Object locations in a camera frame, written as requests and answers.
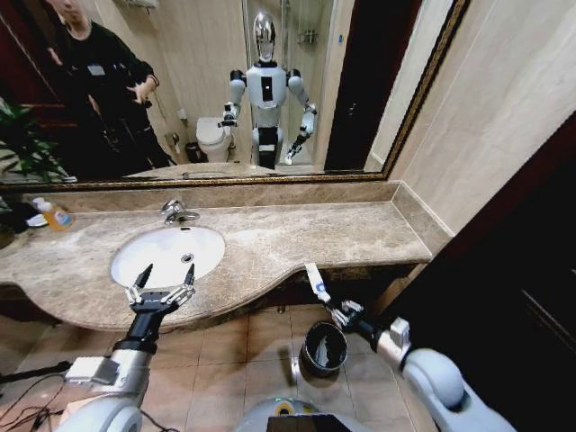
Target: sink basin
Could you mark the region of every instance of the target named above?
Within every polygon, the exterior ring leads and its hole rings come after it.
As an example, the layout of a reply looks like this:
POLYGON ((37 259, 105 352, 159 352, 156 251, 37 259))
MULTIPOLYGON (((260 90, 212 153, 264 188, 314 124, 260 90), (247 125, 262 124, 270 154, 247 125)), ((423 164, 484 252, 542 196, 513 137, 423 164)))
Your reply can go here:
POLYGON ((136 277, 154 265, 146 288, 165 288, 184 282, 190 264, 199 279, 211 272, 224 257, 224 238, 200 227, 163 228, 133 238, 112 259, 112 279, 132 286, 136 277))

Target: trash can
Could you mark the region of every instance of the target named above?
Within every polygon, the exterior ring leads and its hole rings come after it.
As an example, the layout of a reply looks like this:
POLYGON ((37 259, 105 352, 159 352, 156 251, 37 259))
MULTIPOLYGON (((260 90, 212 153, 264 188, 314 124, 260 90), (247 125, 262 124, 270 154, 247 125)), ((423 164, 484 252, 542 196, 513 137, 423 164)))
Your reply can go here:
POLYGON ((200 150, 200 146, 198 142, 189 142, 184 146, 186 150, 186 155, 188 156, 188 160, 193 164, 199 164, 201 162, 208 162, 208 157, 206 154, 200 150))
POLYGON ((344 333, 329 322, 314 324, 304 339, 300 359, 306 371, 317 377, 335 373, 348 357, 344 333))

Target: drain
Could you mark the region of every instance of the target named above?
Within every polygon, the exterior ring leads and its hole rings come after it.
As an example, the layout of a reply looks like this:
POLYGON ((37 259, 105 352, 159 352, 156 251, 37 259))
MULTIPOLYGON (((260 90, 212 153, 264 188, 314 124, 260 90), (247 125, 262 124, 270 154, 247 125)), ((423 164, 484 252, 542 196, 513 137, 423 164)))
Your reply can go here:
POLYGON ((194 259, 194 255, 192 254, 183 254, 182 257, 180 258, 180 261, 182 261, 183 263, 189 263, 190 261, 192 261, 194 259))

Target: soap bottle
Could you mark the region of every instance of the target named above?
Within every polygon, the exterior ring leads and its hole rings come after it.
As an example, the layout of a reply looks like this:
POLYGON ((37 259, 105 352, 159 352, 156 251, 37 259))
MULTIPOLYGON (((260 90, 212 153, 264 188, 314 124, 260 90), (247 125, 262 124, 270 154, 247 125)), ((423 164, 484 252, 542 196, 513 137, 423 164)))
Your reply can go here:
POLYGON ((47 202, 44 198, 34 198, 32 202, 36 204, 38 211, 42 212, 44 219, 54 230, 65 230, 72 225, 72 216, 56 204, 47 202))

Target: toilet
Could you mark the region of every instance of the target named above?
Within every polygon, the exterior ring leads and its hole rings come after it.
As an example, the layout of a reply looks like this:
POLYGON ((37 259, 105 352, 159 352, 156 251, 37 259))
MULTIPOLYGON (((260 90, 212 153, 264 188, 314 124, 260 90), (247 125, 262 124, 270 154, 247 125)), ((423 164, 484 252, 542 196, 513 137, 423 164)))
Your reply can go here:
POLYGON ((218 127, 218 117, 199 117, 196 123, 196 139, 200 149, 208 156, 208 162, 228 161, 231 135, 230 127, 218 127))

